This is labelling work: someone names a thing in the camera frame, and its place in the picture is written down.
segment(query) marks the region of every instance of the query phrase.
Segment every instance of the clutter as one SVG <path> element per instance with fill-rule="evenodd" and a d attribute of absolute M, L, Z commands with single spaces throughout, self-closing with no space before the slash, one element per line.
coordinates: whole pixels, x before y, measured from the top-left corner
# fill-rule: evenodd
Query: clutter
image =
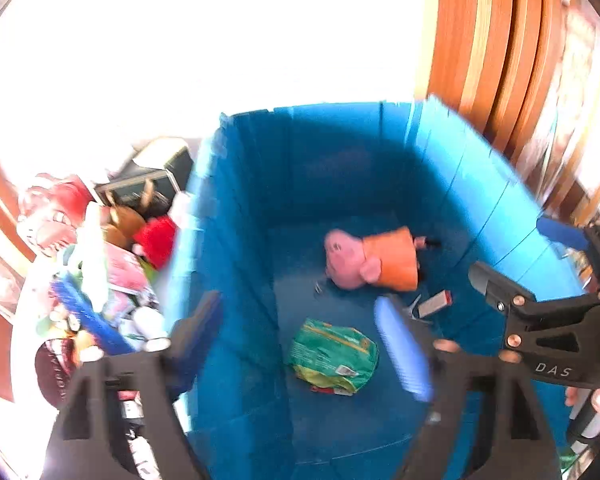
<path fill-rule="evenodd" d="M 82 352 L 92 346 L 97 346 L 94 336 L 86 330 L 80 330 L 74 338 L 74 362 L 80 364 L 82 362 Z"/>
<path fill-rule="evenodd" d="M 179 192 L 166 216 L 151 219 L 134 236 L 134 252 L 144 256 L 156 269 L 163 268 L 171 257 L 178 227 L 187 221 L 191 195 Z"/>
<path fill-rule="evenodd" d="M 131 313 L 131 319 L 147 341 L 168 336 L 164 329 L 164 317 L 154 308 L 139 306 Z"/>
<path fill-rule="evenodd" d="M 406 227 L 365 238 L 336 229 L 324 239 L 326 272 L 337 286 L 348 290 L 365 283 L 399 292 L 416 290 L 419 269 L 416 249 L 438 245 L 425 237 L 414 239 Z"/>
<path fill-rule="evenodd" d="M 76 286 L 70 274 L 64 273 L 54 280 L 51 287 L 58 300 L 80 319 L 80 324 L 98 342 L 108 355 L 128 354 L 133 347 L 91 307 L 91 301 Z"/>
<path fill-rule="evenodd" d="M 104 240 L 122 249 L 129 249 L 134 235 L 145 225 L 144 218 L 126 206 L 115 205 L 103 209 L 108 213 L 103 215 L 106 222 L 102 226 Z"/>
<path fill-rule="evenodd" d="M 184 139 L 152 140 L 107 184 L 95 187 L 106 205 L 125 205 L 146 220 L 167 214 L 177 192 L 184 190 L 193 167 Z"/>
<path fill-rule="evenodd" d="M 142 335 L 140 330 L 138 330 L 138 327 L 133 320 L 129 319 L 128 317 L 124 317 L 120 320 L 118 332 L 125 338 L 126 342 L 128 342 L 136 352 L 141 351 L 147 342 L 147 339 L 144 337 L 144 335 Z"/>
<path fill-rule="evenodd" d="M 69 330 L 71 330 L 71 332 L 78 332 L 78 330 L 80 330 L 80 320 L 75 314 L 69 314 L 66 322 L 69 324 Z"/>
<path fill-rule="evenodd" d="M 75 244 L 76 229 L 92 201 L 89 189 L 77 175 L 58 179 L 39 173 L 33 185 L 18 197 L 18 234 L 45 256 L 54 256 L 61 248 Z"/>
<path fill-rule="evenodd" d="M 109 288 L 126 294 L 139 294 L 149 287 L 144 270 L 133 253 L 105 243 Z"/>
<path fill-rule="evenodd" d="M 124 292 L 111 290 L 109 292 L 109 301 L 102 311 L 102 317 L 114 328 L 118 328 L 123 317 L 127 316 L 138 306 L 131 300 L 131 297 Z"/>
<path fill-rule="evenodd" d="M 46 402 L 58 408 L 75 370 L 74 341 L 51 339 L 42 343 L 34 360 L 38 386 Z"/>
<path fill-rule="evenodd" d="M 160 472 L 151 445 L 143 436 L 129 441 L 129 450 L 142 480 L 160 480 Z"/>
<path fill-rule="evenodd" d="M 427 317 L 452 303 L 451 291 L 443 290 L 429 298 L 427 301 L 421 303 L 418 307 L 418 314 L 420 318 Z"/>
<path fill-rule="evenodd" d="M 71 275 L 98 314 L 109 300 L 107 243 L 100 230 L 101 218 L 102 208 L 96 203 L 89 204 L 84 225 L 78 230 L 78 245 L 69 257 Z"/>
<path fill-rule="evenodd" d="M 177 227 L 168 216 L 152 218 L 147 225 L 136 233 L 134 252 L 144 258 L 156 269 L 165 266 L 171 257 Z"/>
<path fill-rule="evenodd" d="M 288 364 L 313 386 L 354 394 L 376 370 L 378 348 L 354 328 L 308 318 L 294 337 Z"/>

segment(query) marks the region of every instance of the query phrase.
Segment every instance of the green plastic package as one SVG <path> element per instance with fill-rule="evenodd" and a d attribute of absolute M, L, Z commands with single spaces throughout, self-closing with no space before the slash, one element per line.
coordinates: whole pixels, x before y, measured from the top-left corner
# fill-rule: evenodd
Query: green plastic package
<path fill-rule="evenodd" d="M 378 347 L 355 328 L 307 318 L 294 337 L 288 364 L 319 388 L 354 394 L 378 366 Z"/>

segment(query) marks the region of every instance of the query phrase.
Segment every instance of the blue comb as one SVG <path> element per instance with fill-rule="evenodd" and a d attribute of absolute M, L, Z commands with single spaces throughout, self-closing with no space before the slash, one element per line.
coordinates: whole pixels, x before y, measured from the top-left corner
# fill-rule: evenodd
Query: blue comb
<path fill-rule="evenodd" d="M 429 374 L 429 359 L 407 327 L 396 304 L 384 296 L 377 298 L 374 313 L 376 327 L 402 388 L 421 402 L 431 402 L 434 390 Z"/>
<path fill-rule="evenodd" d="M 105 354 L 131 354 L 136 351 L 117 330 L 93 311 L 91 301 L 76 287 L 68 272 L 61 273 L 51 283 L 51 288 L 67 310 L 80 319 L 80 325 L 96 338 Z"/>

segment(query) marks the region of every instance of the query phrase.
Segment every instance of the blue bin wall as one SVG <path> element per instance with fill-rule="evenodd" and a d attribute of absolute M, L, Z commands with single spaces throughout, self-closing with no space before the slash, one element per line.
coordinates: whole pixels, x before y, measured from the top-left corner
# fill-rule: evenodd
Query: blue bin wall
<path fill-rule="evenodd" d="M 295 464 L 269 228 L 386 212 L 440 238 L 442 251 L 421 254 L 429 290 L 454 296 L 436 327 L 471 352 L 496 353 L 504 327 L 468 282 L 475 260 L 539 299 L 581 292 L 570 264 L 536 231 L 538 206 L 506 161 L 435 98 L 223 116 L 188 189 L 196 221 L 178 236 L 166 315 L 189 315 L 204 290 L 224 295 L 225 323 L 189 395 L 189 437 L 216 479 L 371 480 L 404 449 Z M 563 444 L 564 391 L 538 384 L 538 392 Z"/>

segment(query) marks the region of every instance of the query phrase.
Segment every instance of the pink pig head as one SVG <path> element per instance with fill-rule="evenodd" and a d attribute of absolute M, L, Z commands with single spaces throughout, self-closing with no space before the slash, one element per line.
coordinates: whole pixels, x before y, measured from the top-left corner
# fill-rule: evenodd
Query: pink pig head
<path fill-rule="evenodd" d="M 335 229 L 324 239 L 327 276 L 340 288 L 353 290 L 380 277 L 380 261 L 365 258 L 362 240 Z"/>

